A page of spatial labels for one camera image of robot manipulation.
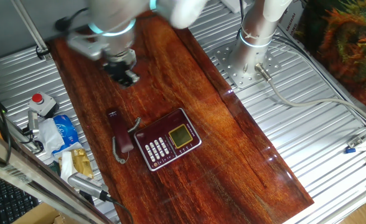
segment landline phone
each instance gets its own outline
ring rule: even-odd
[[[134,149],[128,127],[116,109],[107,110],[117,148],[126,153]],[[137,131],[134,140],[151,171],[158,170],[201,145],[202,141],[182,108]]]

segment lcd display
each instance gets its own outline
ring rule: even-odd
[[[191,136],[189,130],[187,130],[187,127],[184,124],[170,131],[169,135],[175,143],[176,148],[180,148],[193,140],[193,137]]]

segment colorful fabric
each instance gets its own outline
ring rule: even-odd
[[[366,105],[366,0],[310,0],[296,38]]]

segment metal grating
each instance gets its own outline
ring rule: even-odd
[[[65,114],[71,119],[78,131],[79,141],[88,154],[95,179],[104,183],[54,62],[40,60],[35,47],[0,59],[0,101],[9,110],[7,117],[20,128],[28,124],[27,103],[38,91],[52,96],[60,106],[57,114]],[[37,156],[45,164],[53,161],[45,152]],[[119,222],[111,202],[102,202],[98,198],[93,198],[93,202],[110,220]]]
[[[240,20],[219,0],[211,0],[190,30],[315,202],[286,223],[319,223],[328,215],[340,220],[351,210],[334,212],[366,191],[366,153],[344,154],[346,142],[365,128],[342,105],[291,108],[280,103],[266,82],[237,88],[214,57],[214,49],[236,40]],[[284,51],[289,50],[284,45],[271,45],[283,49],[270,52],[281,64],[272,77],[284,97],[305,102],[345,95],[327,82],[329,74],[322,77],[300,56]],[[365,202],[355,201],[351,208]]]

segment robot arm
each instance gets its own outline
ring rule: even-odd
[[[150,9],[171,26],[184,29],[200,16],[206,3],[207,0],[89,0],[92,19],[89,28],[98,34],[96,42],[70,34],[68,45],[91,60],[106,59],[104,69],[110,77],[129,87],[139,80],[131,71],[136,64],[136,55],[130,49],[134,42],[135,17]]]
[[[69,46],[92,60],[106,59],[104,69],[123,86],[134,85],[139,77],[131,69],[136,55],[130,47],[134,42],[136,16],[153,10],[171,26],[189,27],[201,14],[208,0],[88,0],[96,42],[81,35],[70,34]],[[242,24],[238,43],[228,61],[243,76],[253,76],[255,65],[266,60],[266,51],[278,20],[291,0],[256,0]]]

